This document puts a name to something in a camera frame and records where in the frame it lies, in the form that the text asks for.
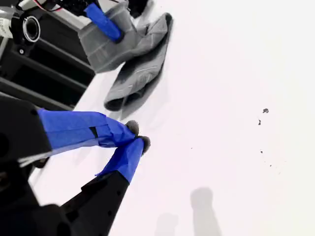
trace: gray fabric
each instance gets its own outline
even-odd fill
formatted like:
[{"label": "gray fabric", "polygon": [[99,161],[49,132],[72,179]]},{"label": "gray fabric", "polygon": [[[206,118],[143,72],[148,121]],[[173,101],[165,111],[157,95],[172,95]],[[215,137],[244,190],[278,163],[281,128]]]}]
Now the gray fabric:
[{"label": "gray fabric", "polygon": [[121,63],[148,53],[167,33],[165,15],[146,27],[136,29],[130,19],[127,6],[127,2],[121,2],[106,12],[106,16],[125,34],[120,43],[112,42],[93,23],[88,24],[78,33],[95,72],[114,70]]},{"label": "gray fabric", "polygon": [[167,35],[151,52],[125,63],[105,99],[106,109],[118,111],[125,102],[142,97],[145,92],[145,85],[160,73],[173,23],[170,14],[165,13],[162,17],[166,20]]}]

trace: white surface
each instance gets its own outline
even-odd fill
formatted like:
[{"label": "white surface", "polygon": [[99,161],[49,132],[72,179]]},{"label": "white surface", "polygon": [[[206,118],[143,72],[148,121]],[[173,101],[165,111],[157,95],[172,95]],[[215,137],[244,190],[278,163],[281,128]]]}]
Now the white surface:
[{"label": "white surface", "polygon": [[[175,22],[162,78],[122,121],[138,121],[152,147],[110,235],[315,235],[313,2],[157,0],[151,19],[165,11]],[[117,73],[98,75],[76,110],[117,115],[103,108]],[[32,176],[40,202],[72,198],[113,151],[55,156]]]}]

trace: blue tape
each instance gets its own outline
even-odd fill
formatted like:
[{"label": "blue tape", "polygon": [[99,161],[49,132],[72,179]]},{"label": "blue tape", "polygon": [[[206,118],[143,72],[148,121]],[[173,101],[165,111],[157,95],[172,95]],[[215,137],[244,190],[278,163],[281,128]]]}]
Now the blue tape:
[{"label": "blue tape", "polygon": [[144,143],[141,138],[134,140],[130,144],[118,147],[105,168],[96,176],[119,171],[130,183],[137,169],[143,147]]},{"label": "blue tape", "polygon": [[103,11],[92,3],[84,10],[94,24],[112,41],[119,41],[122,37],[120,29],[103,13]]},{"label": "blue tape", "polygon": [[[122,123],[98,112],[52,112],[38,110],[53,155],[80,147],[120,147],[135,135]],[[95,127],[98,138],[90,127]]]}]

